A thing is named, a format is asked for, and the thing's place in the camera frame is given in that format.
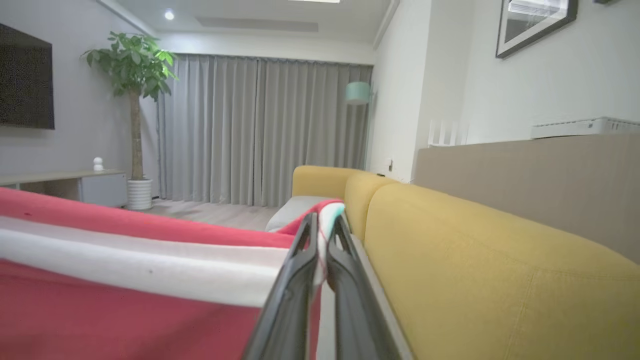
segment wooden floor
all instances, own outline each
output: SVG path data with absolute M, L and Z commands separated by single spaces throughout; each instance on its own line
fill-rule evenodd
M 264 231 L 269 219 L 277 211 L 277 208 L 257 206 L 154 200 L 154 207 L 144 212 L 236 229 Z

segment recessed light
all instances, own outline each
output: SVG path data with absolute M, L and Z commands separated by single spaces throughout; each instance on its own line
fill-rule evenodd
M 289 0 L 289 1 L 305 1 L 307 3 L 330 3 L 330 4 L 340 3 L 340 0 Z

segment sofa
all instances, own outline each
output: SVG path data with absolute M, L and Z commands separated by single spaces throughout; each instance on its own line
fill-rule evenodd
M 640 268 L 618 253 L 343 168 L 298 167 L 292 199 L 269 226 L 325 198 L 344 200 L 415 358 L 640 359 Z

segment beige partition wall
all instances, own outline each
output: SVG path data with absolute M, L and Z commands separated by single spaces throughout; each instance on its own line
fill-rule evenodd
M 415 184 L 578 234 L 640 263 L 640 135 L 421 149 Z

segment white wall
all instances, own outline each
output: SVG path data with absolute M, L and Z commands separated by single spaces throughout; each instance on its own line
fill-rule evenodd
M 640 1 L 580 0 L 578 19 L 506 60 L 500 9 L 477 0 L 462 119 L 469 143 L 529 138 L 534 123 L 600 116 L 640 121 Z
M 145 177 L 153 180 L 151 196 L 160 196 L 160 167 L 158 160 L 157 103 L 150 97 L 140 102 L 142 166 Z
M 430 0 L 403 0 L 378 47 L 367 170 L 411 180 L 429 37 Z M 388 171 L 385 160 L 394 160 Z
M 303 37 L 161 33 L 160 46 L 174 53 L 260 56 L 372 65 L 371 44 Z
M 96 156 L 107 168 L 130 172 L 129 105 L 114 99 L 108 79 L 79 57 L 107 46 L 109 31 L 133 28 L 95 0 L 0 0 L 0 9 L 1 23 L 53 44 L 56 123 L 55 130 L 0 127 L 0 174 L 86 170 Z M 143 101 L 143 112 L 154 124 L 152 101 Z M 148 153 L 155 127 L 142 133 L 145 164 L 156 164 L 155 151 Z M 157 165 L 145 173 L 157 180 Z
M 456 129 L 456 144 L 464 141 L 465 129 L 460 126 L 465 85 L 472 40 L 475 0 L 432 0 L 429 22 L 429 42 L 424 65 L 422 102 L 415 140 L 417 151 L 435 143 L 451 141 Z M 444 139 L 440 139 L 443 127 Z

